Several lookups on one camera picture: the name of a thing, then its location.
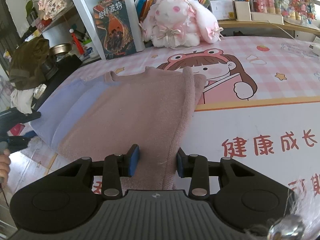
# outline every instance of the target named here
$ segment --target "finger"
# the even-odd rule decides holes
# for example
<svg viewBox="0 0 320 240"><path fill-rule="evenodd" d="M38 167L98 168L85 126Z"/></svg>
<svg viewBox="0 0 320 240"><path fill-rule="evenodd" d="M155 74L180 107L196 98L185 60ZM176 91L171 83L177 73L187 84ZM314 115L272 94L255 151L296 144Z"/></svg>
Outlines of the finger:
<svg viewBox="0 0 320 240"><path fill-rule="evenodd" d="M11 154L11 152L8 149L5 149L3 151L4 155L9 156Z"/></svg>
<svg viewBox="0 0 320 240"><path fill-rule="evenodd" d="M7 165L10 165L11 160L6 155L0 155L0 163L6 163Z"/></svg>
<svg viewBox="0 0 320 240"><path fill-rule="evenodd" d="M4 182L1 184L2 186L6 185L8 182L8 172L5 170L0 170L0 178L4 178Z"/></svg>
<svg viewBox="0 0 320 240"><path fill-rule="evenodd" d="M5 163L0 163L0 170L4 170L6 171L7 173L10 172L10 167L8 164L5 164Z"/></svg>

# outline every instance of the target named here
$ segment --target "blue gripper pad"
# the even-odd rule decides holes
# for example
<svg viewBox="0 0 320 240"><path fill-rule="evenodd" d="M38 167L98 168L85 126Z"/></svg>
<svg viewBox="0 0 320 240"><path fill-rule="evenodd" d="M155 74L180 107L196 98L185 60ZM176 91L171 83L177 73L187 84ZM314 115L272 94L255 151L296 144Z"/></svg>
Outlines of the blue gripper pad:
<svg viewBox="0 0 320 240"><path fill-rule="evenodd" d="M136 148L132 152L130 163L129 163L129 176L134 175L139 159L140 159L140 149L139 149L139 146L136 146Z"/></svg>

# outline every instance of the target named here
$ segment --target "pink sweater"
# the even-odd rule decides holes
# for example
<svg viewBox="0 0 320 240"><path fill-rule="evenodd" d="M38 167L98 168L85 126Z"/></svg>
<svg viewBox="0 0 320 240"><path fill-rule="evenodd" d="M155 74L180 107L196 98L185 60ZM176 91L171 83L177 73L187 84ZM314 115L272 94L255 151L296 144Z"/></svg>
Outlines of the pink sweater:
<svg viewBox="0 0 320 240"><path fill-rule="evenodd" d="M70 160L125 154L140 146L140 161L122 187L140 190L172 189L176 153L203 92L205 76L146 67L132 76L105 74L106 89L61 141L58 152Z"/></svg>

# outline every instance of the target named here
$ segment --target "folded clothing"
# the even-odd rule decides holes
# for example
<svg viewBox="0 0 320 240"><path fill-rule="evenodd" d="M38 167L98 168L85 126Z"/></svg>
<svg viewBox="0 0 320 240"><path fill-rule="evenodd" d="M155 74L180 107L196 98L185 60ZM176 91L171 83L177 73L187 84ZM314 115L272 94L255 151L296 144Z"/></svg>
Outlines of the folded clothing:
<svg viewBox="0 0 320 240"><path fill-rule="evenodd" d="M182 73L153 67L132 76L109 72L57 90L31 126L71 161L84 156L101 161L138 144L140 161L134 177L121 179L123 189L172 189L176 153L205 80L189 67Z"/></svg>

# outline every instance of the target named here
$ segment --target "cartoon girl print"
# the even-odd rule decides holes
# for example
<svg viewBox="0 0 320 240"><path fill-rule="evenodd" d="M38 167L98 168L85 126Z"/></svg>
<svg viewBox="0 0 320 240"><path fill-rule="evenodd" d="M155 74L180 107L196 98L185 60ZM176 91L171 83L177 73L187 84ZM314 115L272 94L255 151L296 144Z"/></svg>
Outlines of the cartoon girl print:
<svg viewBox="0 0 320 240"><path fill-rule="evenodd" d="M176 54L158 68L182 71L186 66L191 66L194 74L207 77L199 104L249 99L258 88L240 61L233 55L223 54L220 49Z"/></svg>

